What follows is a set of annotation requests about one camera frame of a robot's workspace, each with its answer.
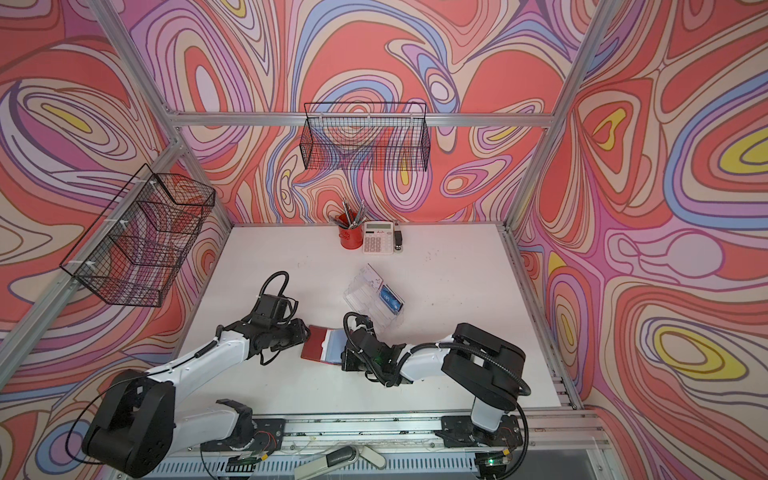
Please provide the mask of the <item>red leather card holder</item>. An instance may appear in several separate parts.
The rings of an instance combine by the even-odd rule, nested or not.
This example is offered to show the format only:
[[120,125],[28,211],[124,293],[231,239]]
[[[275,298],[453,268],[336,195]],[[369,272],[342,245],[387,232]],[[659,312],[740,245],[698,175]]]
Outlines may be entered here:
[[311,325],[309,331],[309,338],[303,344],[300,357],[318,363],[341,365],[347,343],[344,330]]

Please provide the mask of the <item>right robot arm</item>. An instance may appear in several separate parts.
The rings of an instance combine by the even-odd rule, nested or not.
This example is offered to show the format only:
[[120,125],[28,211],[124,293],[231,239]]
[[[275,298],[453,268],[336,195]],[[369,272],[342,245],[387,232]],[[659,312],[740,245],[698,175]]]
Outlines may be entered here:
[[447,448],[528,444],[527,420],[519,399],[531,395],[523,380],[526,354],[519,347],[469,323],[432,343],[390,346],[379,340],[373,321],[357,312],[342,321],[344,371],[360,371],[386,388],[445,376],[470,393],[467,416],[444,416],[435,435]]

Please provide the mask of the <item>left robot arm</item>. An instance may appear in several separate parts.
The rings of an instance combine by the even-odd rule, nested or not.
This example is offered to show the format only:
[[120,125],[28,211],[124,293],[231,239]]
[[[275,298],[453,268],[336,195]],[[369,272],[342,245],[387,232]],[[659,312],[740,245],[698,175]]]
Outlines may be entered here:
[[216,327],[212,338],[191,352],[146,371],[117,374],[90,403],[96,412],[78,449],[64,446],[81,465],[106,465],[134,478],[152,472],[167,455],[204,445],[234,451],[258,437],[251,407],[228,398],[197,410],[180,410],[195,391],[229,369],[257,358],[270,359],[305,343],[309,327],[298,317],[298,300],[283,288],[260,289],[241,319]]

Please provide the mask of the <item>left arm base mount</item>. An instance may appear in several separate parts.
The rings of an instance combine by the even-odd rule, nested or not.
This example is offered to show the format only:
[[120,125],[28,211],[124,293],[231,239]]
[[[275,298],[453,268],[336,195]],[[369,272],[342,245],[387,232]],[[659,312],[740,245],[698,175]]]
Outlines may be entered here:
[[245,430],[237,427],[226,439],[203,443],[201,450],[203,452],[274,453],[282,448],[285,427],[284,418],[253,417],[251,427],[246,427]]

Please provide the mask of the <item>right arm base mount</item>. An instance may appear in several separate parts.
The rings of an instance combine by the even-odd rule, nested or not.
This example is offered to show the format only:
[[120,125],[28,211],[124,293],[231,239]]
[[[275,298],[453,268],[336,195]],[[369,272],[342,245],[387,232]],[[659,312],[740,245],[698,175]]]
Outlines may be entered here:
[[446,448],[506,447],[514,450],[524,444],[523,429],[515,415],[503,415],[499,427],[493,432],[475,426],[468,415],[443,416],[440,428],[434,434]]

